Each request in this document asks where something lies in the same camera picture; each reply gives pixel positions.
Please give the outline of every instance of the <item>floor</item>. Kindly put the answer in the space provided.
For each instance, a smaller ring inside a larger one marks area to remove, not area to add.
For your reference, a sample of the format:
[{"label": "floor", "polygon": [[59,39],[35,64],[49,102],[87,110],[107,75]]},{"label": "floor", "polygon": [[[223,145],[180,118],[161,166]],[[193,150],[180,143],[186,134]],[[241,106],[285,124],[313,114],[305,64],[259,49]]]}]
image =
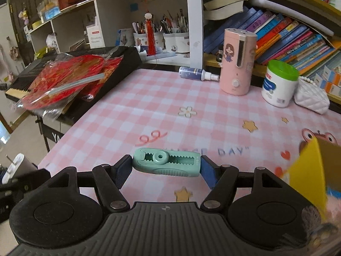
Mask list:
[{"label": "floor", "polygon": [[[2,144],[0,147],[0,164],[3,166],[9,166],[10,162],[6,158],[13,159],[18,153],[23,153],[31,162],[39,164],[41,160],[46,156],[47,150],[45,142],[40,135],[38,124],[35,123],[36,117],[27,117],[14,132],[11,134],[10,139],[6,144]],[[44,123],[60,130],[62,133],[66,133],[70,128],[65,124],[60,124],[57,121],[44,120]],[[48,140],[50,149],[53,148],[54,142]],[[17,242],[10,229],[8,220],[0,224],[0,256],[6,255],[10,252]]]}]

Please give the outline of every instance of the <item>mint green eraser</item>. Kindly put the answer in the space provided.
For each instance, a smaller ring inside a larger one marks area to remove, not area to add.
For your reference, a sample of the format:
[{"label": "mint green eraser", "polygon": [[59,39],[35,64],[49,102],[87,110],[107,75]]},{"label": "mint green eraser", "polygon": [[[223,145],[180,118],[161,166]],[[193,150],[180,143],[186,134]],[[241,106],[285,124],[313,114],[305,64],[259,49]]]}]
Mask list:
[{"label": "mint green eraser", "polygon": [[201,155],[197,152],[139,148],[133,157],[133,167],[141,172],[197,177]]}]

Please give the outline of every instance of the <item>pencil cup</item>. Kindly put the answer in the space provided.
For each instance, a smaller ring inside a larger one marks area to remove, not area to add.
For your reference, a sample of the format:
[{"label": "pencil cup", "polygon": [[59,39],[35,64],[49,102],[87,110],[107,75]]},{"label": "pencil cup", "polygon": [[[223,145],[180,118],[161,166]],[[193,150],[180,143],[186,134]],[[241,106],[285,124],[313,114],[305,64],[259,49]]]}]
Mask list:
[{"label": "pencil cup", "polygon": [[190,51],[190,33],[163,34],[167,52],[188,53]]},{"label": "pencil cup", "polygon": [[[163,49],[165,47],[165,44],[164,44],[162,32],[154,33],[154,38],[155,38],[155,47],[161,47]],[[135,40],[135,46],[148,45],[147,34],[134,33],[134,40]]]}]

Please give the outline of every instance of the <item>blue sticky note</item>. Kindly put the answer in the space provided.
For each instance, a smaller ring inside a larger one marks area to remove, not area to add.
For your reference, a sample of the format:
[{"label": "blue sticky note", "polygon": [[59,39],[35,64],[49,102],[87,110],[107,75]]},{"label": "blue sticky note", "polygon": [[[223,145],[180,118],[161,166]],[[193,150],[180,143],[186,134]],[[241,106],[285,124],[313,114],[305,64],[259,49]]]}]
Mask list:
[{"label": "blue sticky note", "polygon": [[136,12],[138,10],[139,10],[139,4],[138,3],[130,4],[130,12]]}]

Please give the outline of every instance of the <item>door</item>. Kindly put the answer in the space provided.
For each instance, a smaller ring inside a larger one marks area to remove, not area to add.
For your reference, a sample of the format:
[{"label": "door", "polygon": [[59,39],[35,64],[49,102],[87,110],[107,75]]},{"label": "door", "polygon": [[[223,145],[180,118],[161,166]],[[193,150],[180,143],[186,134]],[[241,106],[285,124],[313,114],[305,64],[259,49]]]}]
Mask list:
[{"label": "door", "polygon": [[28,16],[30,18],[29,29],[32,23],[40,20],[37,12],[37,6],[42,2],[42,0],[8,0],[10,7],[10,15],[12,19],[12,25],[14,34],[16,35],[16,40],[18,43],[18,48],[20,50],[21,57],[25,66],[34,60],[34,50],[32,44],[27,42],[25,32],[23,31],[24,21],[18,17],[19,12],[24,8],[28,10]]}]

